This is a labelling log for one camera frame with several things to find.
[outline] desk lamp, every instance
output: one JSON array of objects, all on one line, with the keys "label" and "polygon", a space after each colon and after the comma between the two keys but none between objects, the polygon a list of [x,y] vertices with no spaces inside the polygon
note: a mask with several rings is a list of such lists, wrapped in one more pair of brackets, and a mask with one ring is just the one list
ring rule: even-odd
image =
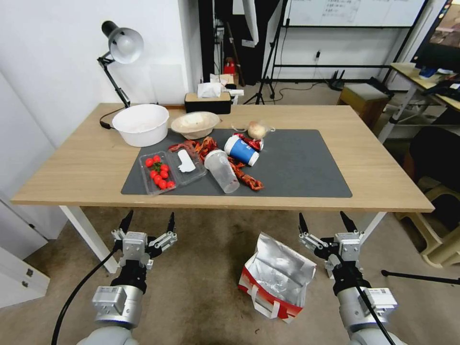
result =
[{"label": "desk lamp", "polygon": [[110,75],[107,66],[114,61],[122,64],[129,64],[136,61],[144,50],[144,41],[137,31],[128,28],[119,28],[111,21],[106,21],[102,24],[102,32],[108,38],[109,51],[99,57],[97,61],[115,87],[115,92],[118,97],[120,97],[125,108],[129,108],[131,104],[129,97],[118,87],[115,80]]}]

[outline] whiteboard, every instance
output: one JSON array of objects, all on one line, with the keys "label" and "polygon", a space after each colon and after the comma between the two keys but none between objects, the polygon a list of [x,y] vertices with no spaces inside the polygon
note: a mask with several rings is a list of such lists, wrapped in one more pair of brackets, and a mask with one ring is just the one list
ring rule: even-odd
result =
[{"label": "whiteboard", "polygon": [[288,0],[284,25],[410,27],[424,0]]}]

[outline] gray desk mat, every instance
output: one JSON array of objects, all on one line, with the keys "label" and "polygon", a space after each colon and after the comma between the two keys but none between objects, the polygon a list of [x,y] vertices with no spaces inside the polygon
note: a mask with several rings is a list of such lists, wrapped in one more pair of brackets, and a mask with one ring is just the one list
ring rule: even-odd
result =
[{"label": "gray desk mat", "polygon": [[[210,134],[223,149],[234,133],[231,129],[214,129]],[[140,149],[121,190],[122,194],[147,194],[142,181],[139,157],[166,151],[171,145],[184,141],[180,134],[169,130],[160,143]],[[186,186],[167,192],[169,195],[189,196],[284,196],[284,197],[351,197],[345,179],[335,164],[321,134],[315,129],[277,129],[264,139],[264,149],[253,167],[243,171],[264,183],[265,188],[253,191],[245,185],[225,194],[211,173]]]}]

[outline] monitor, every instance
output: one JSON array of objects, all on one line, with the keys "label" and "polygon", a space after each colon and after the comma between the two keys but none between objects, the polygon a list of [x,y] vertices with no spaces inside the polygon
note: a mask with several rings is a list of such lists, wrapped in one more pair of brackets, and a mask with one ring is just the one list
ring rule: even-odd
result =
[{"label": "monitor", "polygon": [[448,0],[412,62],[460,72],[460,0]]}]

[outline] wooden tabletop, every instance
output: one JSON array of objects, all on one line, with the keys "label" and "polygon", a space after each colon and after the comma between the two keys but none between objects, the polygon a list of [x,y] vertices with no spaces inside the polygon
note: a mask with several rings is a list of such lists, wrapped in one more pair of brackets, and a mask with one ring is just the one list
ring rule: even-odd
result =
[{"label": "wooden tabletop", "polygon": [[[420,72],[420,69],[415,68],[414,63],[410,62],[404,62],[404,63],[392,63],[391,67],[402,74],[406,79],[414,82],[417,84],[419,87],[422,89],[429,89],[430,87],[435,86],[441,79],[440,74],[435,74],[434,76],[428,78],[428,79],[423,79],[421,78],[418,73]],[[446,97],[446,96],[440,96],[438,94],[435,95],[436,98],[440,99],[442,103],[451,106],[452,108],[460,111],[460,102],[455,101],[452,98]]]},{"label": "wooden tabletop", "polygon": [[[139,148],[128,146],[99,117],[120,107],[102,103],[13,198],[15,204],[419,211],[434,208],[347,105],[236,105],[218,128],[263,119],[275,128],[317,129],[334,157],[351,198],[123,195]],[[170,110],[170,121],[184,110]]]}]

